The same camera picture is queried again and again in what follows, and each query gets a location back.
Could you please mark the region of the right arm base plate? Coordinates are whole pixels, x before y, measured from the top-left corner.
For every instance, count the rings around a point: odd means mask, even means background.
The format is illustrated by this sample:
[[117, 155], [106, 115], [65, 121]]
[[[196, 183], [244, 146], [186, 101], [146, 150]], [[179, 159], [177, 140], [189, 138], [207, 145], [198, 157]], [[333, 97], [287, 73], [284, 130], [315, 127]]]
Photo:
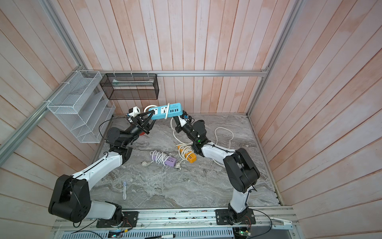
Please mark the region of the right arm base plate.
[[216, 223], [218, 225], [254, 225], [256, 219], [252, 209], [245, 209], [241, 213], [235, 212], [233, 209], [217, 209], [215, 210]]

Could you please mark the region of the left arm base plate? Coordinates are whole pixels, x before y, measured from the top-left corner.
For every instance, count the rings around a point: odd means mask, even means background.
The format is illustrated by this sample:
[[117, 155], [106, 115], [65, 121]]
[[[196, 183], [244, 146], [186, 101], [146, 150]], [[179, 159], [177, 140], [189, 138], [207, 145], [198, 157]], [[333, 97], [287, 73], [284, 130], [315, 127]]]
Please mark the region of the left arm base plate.
[[137, 225], [138, 211], [116, 212], [111, 219], [98, 219], [96, 228], [134, 228]]

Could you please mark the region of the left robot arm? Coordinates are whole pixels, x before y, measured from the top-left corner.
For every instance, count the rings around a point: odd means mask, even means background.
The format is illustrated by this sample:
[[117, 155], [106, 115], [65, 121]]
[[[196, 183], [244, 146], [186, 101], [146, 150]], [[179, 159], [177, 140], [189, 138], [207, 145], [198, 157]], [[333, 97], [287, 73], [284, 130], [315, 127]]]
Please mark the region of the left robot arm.
[[142, 133], [148, 134], [153, 128], [154, 114], [154, 110], [145, 113], [133, 110], [125, 117], [130, 121], [130, 127], [125, 130], [110, 128], [105, 138], [110, 146], [109, 151], [87, 168], [72, 175], [60, 176], [56, 181], [48, 212], [73, 223], [80, 223], [84, 219], [100, 219], [111, 227], [121, 226], [124, 217], [122, 207], [111, 202], [91, 200], [90, 190], [107, 174], [130, 159], [132, 143]]

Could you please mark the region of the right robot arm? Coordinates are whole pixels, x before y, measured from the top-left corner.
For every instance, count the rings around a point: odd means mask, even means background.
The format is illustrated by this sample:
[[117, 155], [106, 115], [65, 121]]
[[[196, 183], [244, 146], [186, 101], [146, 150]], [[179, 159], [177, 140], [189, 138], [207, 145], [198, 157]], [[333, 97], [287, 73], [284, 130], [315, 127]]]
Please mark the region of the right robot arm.
[[250, 193], [261, 174], [247, 150], [239, 148], [232, 150], [219, 146], [207, 138], [205, 122], [192, 122], [192, 117], [186, 112], [172, 118], [176, 122], [175, 131], [184, 132], [191, 140], [192, 151], [202, 157], [207, 157], [223, 165], [228, 179], [233, 187], [233, 194], [227, 209], [215, 211], [218, 225], [255, 224], [253, 210], [247, 201]]

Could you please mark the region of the teal power strip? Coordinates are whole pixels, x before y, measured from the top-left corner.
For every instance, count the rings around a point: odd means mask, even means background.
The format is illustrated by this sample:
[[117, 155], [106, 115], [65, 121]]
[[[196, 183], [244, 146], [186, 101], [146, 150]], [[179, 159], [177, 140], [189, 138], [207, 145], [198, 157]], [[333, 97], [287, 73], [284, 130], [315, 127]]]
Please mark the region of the teal power strip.
[[151, 118], [152, 120], [162, 120], [181, 116], [183, 114], [183, 108], [180, 103], [167, 104], [160, 107], [152, 107], [148, 110], [154, 111], [154, 115]]

